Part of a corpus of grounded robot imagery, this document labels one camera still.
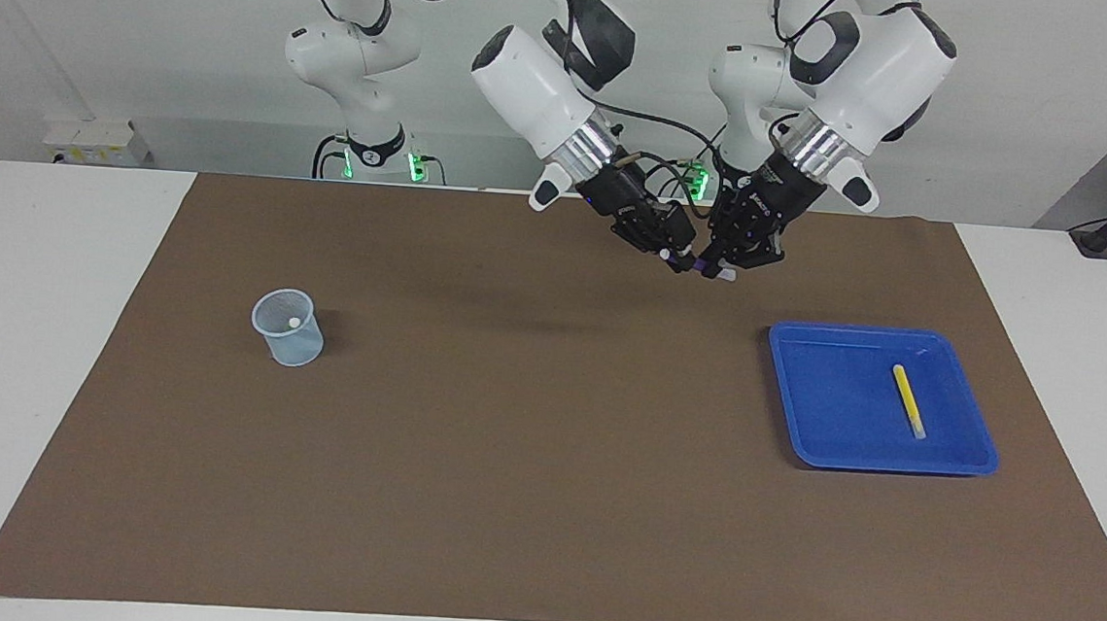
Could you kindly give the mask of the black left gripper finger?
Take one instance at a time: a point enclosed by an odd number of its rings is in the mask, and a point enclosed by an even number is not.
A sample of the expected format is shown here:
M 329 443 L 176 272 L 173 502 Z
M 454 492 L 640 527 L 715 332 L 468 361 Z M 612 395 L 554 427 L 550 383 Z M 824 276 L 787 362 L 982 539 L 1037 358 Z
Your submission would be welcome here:
M 759 221 L 746 206 L 739 200 L 713 201 L 707 219 L 708 245 L 699 255 L 700 271 L 721 272 L 734 265 L 738 226 Z
M 782 224 L 745 222 L 738 226 L 734 265 L 749 269 L 780 263 L 785 260 L 782 248 Z

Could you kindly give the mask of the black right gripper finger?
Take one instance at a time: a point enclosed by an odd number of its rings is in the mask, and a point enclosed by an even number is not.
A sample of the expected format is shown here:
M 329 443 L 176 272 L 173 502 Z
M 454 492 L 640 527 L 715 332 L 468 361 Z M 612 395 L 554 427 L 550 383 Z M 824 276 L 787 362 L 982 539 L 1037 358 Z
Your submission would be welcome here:
M 696 228 L 690 222 L 685 205 L 677 200 L 646 201 L 648 232 L 654 251 L 666 251 L 671 257 L 687 257 L 696 239 Z
M 661 257 L 673 273 L 684 275 L 689 271 L 690 255 L 687 257 L 671 257 L 666 251 L 661 253 L 654 251 L 655 244 L 651 242 L 651 236 L 648 232 L 648 222 L 621 221 L 619 222 L 618 235 L 625 242 L 634 246 L 640 252 L 653 253 Z

